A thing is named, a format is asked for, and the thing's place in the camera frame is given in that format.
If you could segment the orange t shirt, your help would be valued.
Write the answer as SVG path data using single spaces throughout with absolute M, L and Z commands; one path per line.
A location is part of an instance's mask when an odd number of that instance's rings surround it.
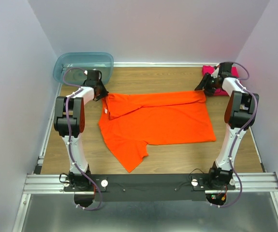
M 216 141 L 203 91 L 110 93 L 102 99 L 99 128 L 129 173 L 148 156 L 147 145 Z

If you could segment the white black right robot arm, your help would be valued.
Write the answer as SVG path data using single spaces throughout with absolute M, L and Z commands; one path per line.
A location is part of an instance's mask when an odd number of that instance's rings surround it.
M 224 114 L 225 138 L 206 178 L 211 189 L 228 185 L 236 173 L 234 161 L 237 151 L 247 130 L 254 124 L 258 109 L 259 95 L 249 91 L 242 85 L 241 79 L 232 74 L 234 65 L 245 68 L 238 63 L 221 62 L 213 67 L 212 73 L 205 73 L 195 88 L 207 96 L 214 96 L 217 90 L 223 90 L 230 97 Z

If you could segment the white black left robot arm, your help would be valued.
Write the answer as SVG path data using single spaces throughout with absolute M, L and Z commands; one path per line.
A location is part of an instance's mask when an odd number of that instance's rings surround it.
M 102 83 L 102 72 L 96 69 L 82 71 L 85 80 L 76 85 L 66 81 L 66 75 L 76 68 L 70 68 L 62 77 L 64 84 L 77 87 L 77 90 L 66 97 L 57 97 L 53 126 L 55 131 L 62 137 L 69 156 L 70 170 L 68 183 L 81 191 L 88 190 L 93 186 L 101 191 L 90 177 L 89 164 L 83 151 L 82 134 L 85 129 L 85 104 L 89 101 L 98 101 L 108 95 Z

